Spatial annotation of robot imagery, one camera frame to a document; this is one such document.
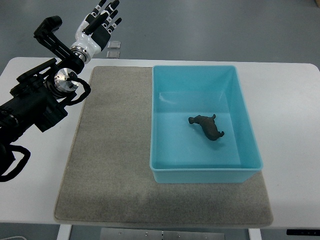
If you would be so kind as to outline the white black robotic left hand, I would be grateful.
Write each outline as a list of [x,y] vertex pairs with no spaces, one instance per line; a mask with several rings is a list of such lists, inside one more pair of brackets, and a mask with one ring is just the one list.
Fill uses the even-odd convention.
[[107,46],[113,31],[122,19],[115,17],[118,14],[118,0],[107,3],[101,0],[97,6],[84,18],[75,33],[75,42],[71,51],[88,62],[92,57]]

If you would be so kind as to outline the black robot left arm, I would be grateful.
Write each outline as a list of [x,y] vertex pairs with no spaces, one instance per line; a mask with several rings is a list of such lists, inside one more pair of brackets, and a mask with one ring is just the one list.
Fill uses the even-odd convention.
[[41,132],[52,128],[68,115],[66,106],[82,102],[91,92],[78,77],[83,60],[54,35],[61,25],[59,16],[47,17],[34,32],[34,38],[61,61],[52,58],[20,75],[18,85],[10,90],[13,98],[0,107],[1,182],[15,178],[31,156],[13,142],[32,125]]

